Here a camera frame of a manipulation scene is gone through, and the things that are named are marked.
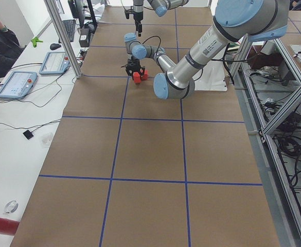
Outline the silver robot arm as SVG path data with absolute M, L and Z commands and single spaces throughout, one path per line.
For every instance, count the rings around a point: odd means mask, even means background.
M 153 81 L 159 99 L 183 99 L 194 92 L 194 75 L 228 43 L 244 35 L 250 42 L 284 36 L 289 6 L 289 1 L 218 1 L 212 26 L 178 63 L 162 48 L 141 44 L 134 33 L 125 34 L 124 42 L 132 58 L 151 58 L 161 68 Z
M 189 0 L 150 0 L 148 3 L 157 16 L 162 17 L 168 10 L 184 6 L 189 3 Z M 144 19 L 144 1 L 134 0 L 133 5 L 129 9 L 124 8 L 124 13 L 127 20 L 131 15 L 133 16 L 135 30 L 140 37 L 143 31 L 141 22 Z

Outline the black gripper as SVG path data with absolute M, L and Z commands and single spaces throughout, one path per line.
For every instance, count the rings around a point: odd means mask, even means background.
M 143 20 L 143 6 L 132 6 L 130 7 L 130 9 L 125 9 L 124 13 L 127 20 L 130 18 L 131 15 L 133 16 L 136 32 L 138 33 L 138 36 L 141 37 L 142 34 L 141 21 Z
M 127 63 L 121 68 L 125 68 L 128 76 L 133 77 L 134 72 L 138 72 L 139 79 L 145 80 L 145 67 L 141 67 L 139 59 L 128 59 Z

